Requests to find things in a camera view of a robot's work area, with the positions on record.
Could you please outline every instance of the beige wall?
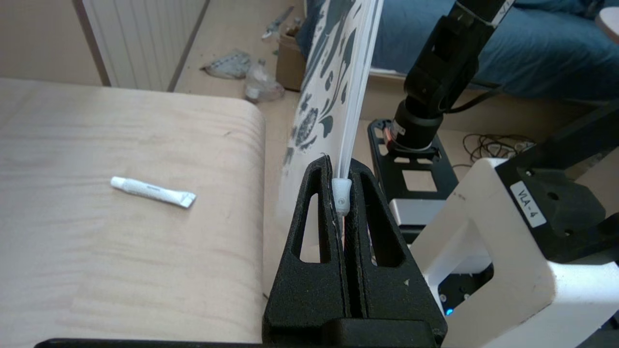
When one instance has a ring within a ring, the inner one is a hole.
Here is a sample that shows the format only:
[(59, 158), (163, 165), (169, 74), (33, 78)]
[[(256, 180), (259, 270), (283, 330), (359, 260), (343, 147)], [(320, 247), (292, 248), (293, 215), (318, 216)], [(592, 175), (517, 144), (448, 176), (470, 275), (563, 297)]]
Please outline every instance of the beige wall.
[(0, 76), (102, 84), (71, 0), (0, 0)]

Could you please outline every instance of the small white tube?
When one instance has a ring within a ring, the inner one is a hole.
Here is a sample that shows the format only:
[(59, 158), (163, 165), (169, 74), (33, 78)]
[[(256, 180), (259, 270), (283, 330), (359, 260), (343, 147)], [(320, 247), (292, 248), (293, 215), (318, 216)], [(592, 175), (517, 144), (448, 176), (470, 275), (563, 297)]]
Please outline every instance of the small white tube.
[(136, 196), (176, 204), (183, 208), (189, 208), (191, 203), (196, 199), (196, 195), (191, 192), (173, 191), (171, 189), (165, 189), (138, 180), (121, 178), (118, 176), (114, 176), (110, 184), (114, 188), (118, 188), (130, 194), (135, 194)]

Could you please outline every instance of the floor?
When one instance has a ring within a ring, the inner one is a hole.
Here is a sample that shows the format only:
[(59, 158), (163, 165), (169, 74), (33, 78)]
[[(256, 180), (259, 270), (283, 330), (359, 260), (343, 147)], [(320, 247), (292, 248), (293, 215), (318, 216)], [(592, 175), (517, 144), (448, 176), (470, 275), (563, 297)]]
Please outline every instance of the floor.
[[(239, 49), (251, 54), (256, 59), (266, 59), (266, 67), (274, 74), (277, 57), (272, 52), (277, 49), (277, 43), (263, 43), (261, 35), (267, 25), (288, 6), (295, 6), (290, 19), (297, 16), (303, 17), (302, 0), (260, 2), (211, 0), (175, 92), (243, 98), (243, 80), (218, 79), (200, 71), (199, 68), (233, 49)], [(286, 142), (292, 128), (298, 101), (299, 93), (286, 91), (281, 100), (257, 105), (264, 114), (267, 125), (264, 186), (265, 231), (281, 229), (274, 223), (274, 203), (277, 200), (277, 188)], [(369, 123), (370, 121), (367, 120), (360, 121), (353, 157), (371, 168), (370, 145), (366, 135)], [(448, 130), (439, 132), (453, 164), (468, 163), (468, 155), (462, 149), (462, 138), (465, 134), (464, 132)], [(461, 178), (467, 170), (468, 168), (465, 167), (456, 168), (456, 175)], [(425, 186), (425, 182), (426, 180), (421, 180), (420, 185)], [(269, 241), (268, 238), (266, 234), (264, 241), (266, 245), (274, 243)], [(268, 272), (267, 269), (272, 269), (273, 272), (277, 269), (277, 264), (271, 266), (265, 265), (265, 272)], [(274, 274), (267, 274), (266, 278), (268, 277), (274, 277)]]

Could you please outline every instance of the bed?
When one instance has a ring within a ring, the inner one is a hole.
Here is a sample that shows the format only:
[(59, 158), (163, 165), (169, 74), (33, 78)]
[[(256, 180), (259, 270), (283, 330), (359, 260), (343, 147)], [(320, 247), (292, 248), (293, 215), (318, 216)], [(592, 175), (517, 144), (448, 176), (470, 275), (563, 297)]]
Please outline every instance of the bed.
[[(297, 36), (309, 52), (324, 0), (308, 0)], [(384, 0), (372, 66), (408, 73), (436, 21), (454, 0)], [(619, 98), (619, 45), (595, 25), (601, 7), (619, 0), (517, 0), (482, 51), (477, 79), (525, 98), (606, 101)]]

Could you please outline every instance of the light wood surface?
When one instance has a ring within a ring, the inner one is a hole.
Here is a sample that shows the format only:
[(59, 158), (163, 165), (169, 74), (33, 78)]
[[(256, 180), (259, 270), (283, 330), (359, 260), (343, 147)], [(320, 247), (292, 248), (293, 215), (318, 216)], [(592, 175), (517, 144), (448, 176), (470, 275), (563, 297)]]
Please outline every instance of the light wood surface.
[(264, 136), (242, 100), (0, 79), (0, 346), (259, 342)]

